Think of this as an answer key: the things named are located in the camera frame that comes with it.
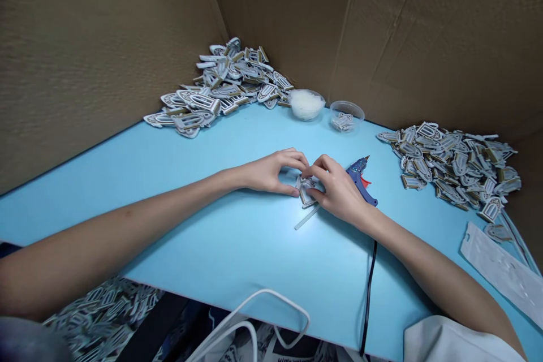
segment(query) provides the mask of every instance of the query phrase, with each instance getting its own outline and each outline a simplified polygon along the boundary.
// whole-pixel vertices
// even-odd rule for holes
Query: plastic bowl
[[[352,102],[335,101],[330,105],[330,124],[341,133],[353,131],[364,118],[364,111]]]
[[[315,106],[312,109],[308,109],[307,106],[297,105],[296,102],[292,103],[293,95],[295,95],[296,92],[302,92],[302,91],[311,92],[313,95],[318,96],[321,99],[321,103],[317,104],[317,106]],[[314,90],[310,90],[310,89],[293,89],[290,91],[288,100],[290,102],[290,106],[292,108],[292,113],[294,114],[294,116],[296,116],[298,119],[303,120],[305,122],[308,122],[316,118],[318,114],[321,112],[324,105],[326,104],[326,101],[324,100],[324,98],[322,97],[320,93],[317,93]]]

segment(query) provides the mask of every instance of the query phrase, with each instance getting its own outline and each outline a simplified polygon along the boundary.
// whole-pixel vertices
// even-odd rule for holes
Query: clear plastic container
[[[303,100],[296,97],[297,92],[309,92],[314,95],[315,98],[313,100],[310,100],[311,103],[309,104],[307,104],[307,100],[305,100],[306,98],[304,98],[305,103],[302,103]],[[317,93],[314,90],[310,89],[293,89],[290,91],[288,100],[290,102],[290,106],[292,108],[292,113],[294,114],[294,116],[305,122],[314,120],[326,104],[326,101],[320,93]]]
[[[364,118],[364,111],[352,102],[335,101],[330,105],[330,124],[341,133],[353,131]]]

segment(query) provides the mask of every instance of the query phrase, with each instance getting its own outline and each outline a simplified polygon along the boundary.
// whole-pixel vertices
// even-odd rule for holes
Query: table surface
[[[504,308],[530,361],[543,355],[543,334],[460,255],[468,221],[464,212],[435,197],[433,187],[406,191],[398,158],[364,122],[353,133],[330,127],[329,110],[300,122],[290,109],[243,106],[195,139],[172,128],[137,124],[75,159],[0,197],[0,240],[29,245],[103,212],[197,181],[216,171],[294,146],[310,162],[327,153],[343,166],[370,155],[364,178],[379,208],[439,249],[479,281]],[[295,184],[296,172],[282,175]],[[320,209],[287,196],[233,192],[195,214],[149,247],[122,275],[179,295],[233,309],[268,287],[311,315],[308,334],[358,349],[373,241]],[[104,242],[115,250],[114,243]],[[305,321],[269,295],[243,312],[300,330]],[[375,264],[366,351],[403,360],[403,332],[435,312],[406,269],[383,247]]]

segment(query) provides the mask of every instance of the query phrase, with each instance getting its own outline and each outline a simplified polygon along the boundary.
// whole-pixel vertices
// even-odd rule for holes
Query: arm
[[[201,181],[112,210],[0,260],[0,315],[43,320],[115,275],[193,213],[239,188],[298,196],[283,166],[302,171],[303,153],[282,150]]]
[[[468,273],[365,202],[345,170],[330,157],[321,156],[302,173],[310,175],[326,187],[326,193],[308,191],[319,204],[386,247],[438,307],[467,328],[503,339],[527,360],[505,312]]]

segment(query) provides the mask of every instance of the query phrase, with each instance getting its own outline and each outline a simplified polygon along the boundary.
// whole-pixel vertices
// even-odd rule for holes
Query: cardboard box
[[[530,206],[541,198],[543,0],[1,1],[0,193],[156,111],[195,76],[198,54],[238,36],[373,122],[500,134],[520,150],[525,185],[507,210],[543,241]]]

